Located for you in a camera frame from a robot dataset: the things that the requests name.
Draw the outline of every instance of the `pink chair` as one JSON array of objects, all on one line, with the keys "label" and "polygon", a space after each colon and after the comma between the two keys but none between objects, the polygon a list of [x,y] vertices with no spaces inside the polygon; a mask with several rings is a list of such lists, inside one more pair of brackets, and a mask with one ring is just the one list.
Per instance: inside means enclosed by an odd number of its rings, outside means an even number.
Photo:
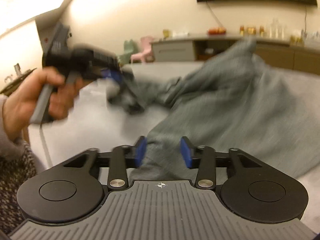
[{"label": "pink chair", "polygon": [[134,60],[140,60],[142,63],[146,63],[147,57],[153,56],[151,42],[154,40],[151,36],[141,38],[142,52],[131,55],[131,64]]}]

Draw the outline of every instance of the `drawer handle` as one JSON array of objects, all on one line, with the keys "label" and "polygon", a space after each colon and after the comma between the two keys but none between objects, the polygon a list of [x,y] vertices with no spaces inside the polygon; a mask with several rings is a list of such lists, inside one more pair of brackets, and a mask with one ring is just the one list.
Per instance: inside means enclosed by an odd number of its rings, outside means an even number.
[{"label": "drawer handle", "polygon": [[162,53],[162,52],[180,52],[180,51],[185,51],[186,49],[161,49],[159,50],[159,53]]}]

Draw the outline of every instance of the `green chair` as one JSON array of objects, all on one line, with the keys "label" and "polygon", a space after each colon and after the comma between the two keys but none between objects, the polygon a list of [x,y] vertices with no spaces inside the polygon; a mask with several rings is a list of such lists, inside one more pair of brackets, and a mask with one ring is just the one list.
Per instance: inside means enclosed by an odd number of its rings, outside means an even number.
[{"label": "green chair", "polygon": [[118,62],[120,64],[128,64],[130,63],[130,57],[132,54],[136,54],[139,52],[137,44],[133,40],[124,42],[124,54],[118,56]]}]

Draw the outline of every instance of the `person's arm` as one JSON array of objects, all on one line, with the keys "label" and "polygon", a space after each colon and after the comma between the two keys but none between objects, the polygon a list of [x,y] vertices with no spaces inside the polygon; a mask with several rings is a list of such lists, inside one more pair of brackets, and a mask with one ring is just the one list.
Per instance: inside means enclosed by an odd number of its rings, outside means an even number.
[{"label": "person's arm", "polygon": [[73,107],[74,98],[83,87],[82,79],[64,84],[64,77],[53,67],[36,70],[9,96],[0,96],[0,156],[15,158],[23,153],[21,131],[27,127],[36,107],[42,87],[51,84],[58,92],[50,97],[49,114],[57,120],[65,119]]}]

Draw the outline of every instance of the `human hand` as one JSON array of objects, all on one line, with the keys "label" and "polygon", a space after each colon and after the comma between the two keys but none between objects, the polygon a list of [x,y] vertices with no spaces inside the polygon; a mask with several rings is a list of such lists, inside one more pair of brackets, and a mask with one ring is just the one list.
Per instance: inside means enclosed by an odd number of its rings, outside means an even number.
[{"label": "human hand", "polygon": [[75,84],[65,84],[64,76],[54,67],[35,70],[4,103],[2,112],[4,129],[10,140],[15,140],[21,130],[28,126],[45,84],[58,87],[58,92],[53,93],[50,97],[48,109],[49,114],[57,120],[68,116],[68,111],[74,105],[75,97],[84,86],[81,78]]}]

